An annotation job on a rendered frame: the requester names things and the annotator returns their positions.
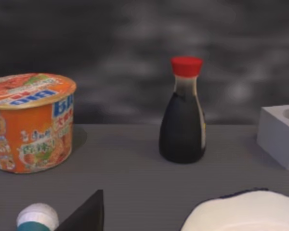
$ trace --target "gray box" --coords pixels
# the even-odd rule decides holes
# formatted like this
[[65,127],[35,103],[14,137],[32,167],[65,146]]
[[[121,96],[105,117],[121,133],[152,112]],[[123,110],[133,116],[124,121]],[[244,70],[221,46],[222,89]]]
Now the gray box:
[[289,170],[289,105],[261,109],[257,143]]

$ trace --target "table surface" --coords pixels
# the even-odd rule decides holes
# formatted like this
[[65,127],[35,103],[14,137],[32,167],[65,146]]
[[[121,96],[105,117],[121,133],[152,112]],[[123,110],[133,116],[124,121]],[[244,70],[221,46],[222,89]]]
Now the table surface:
[[289,196],[289,171],[255,142],[255,126],[212,125],[198,163],[179,165],[158,153],[158,126],[75,125],[74,151],[45,172],[0,171],[0,231],[15,230],[26,206],[53,206],[63,221],[104,190],[105,231],[178,231],[201,201],[253,187]]

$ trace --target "red cap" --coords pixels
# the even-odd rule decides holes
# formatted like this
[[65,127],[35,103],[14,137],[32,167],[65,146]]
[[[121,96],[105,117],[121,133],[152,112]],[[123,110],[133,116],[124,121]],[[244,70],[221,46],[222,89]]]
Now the red cap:
[[192,56],[176,56],[171,59],[172,71],[181,77],[199,75],[203,60]]

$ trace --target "orange noodle cup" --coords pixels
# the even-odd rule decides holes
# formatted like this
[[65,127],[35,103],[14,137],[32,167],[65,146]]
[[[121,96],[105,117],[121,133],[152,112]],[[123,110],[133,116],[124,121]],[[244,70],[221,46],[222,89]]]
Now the orange noodle cup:
[[0,169],[33,173],[72,151],[76,83],[53,74],[0,77]]

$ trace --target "dark soy sauce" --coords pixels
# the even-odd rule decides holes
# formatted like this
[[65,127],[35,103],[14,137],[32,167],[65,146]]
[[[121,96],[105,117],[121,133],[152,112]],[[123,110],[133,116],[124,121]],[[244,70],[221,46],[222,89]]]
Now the dark soy sauce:
[[181,76],[176,75],[175,90],[167,106],[159,136],[160,154],[169,161],[181,164],[200,160],[206,149],[204,113],[196,91],[202,61],[194,57],[179,57],[179,61],[184,64],[186,59],[192,63],[190,65],[198,65],[198,69],[187,69],[189,71],[184,72],[181,68],[181,72],[177,71],[175,65],[182,67],[181,62],[176,63],[178,57],[172,60],[175,75],[179,72]]

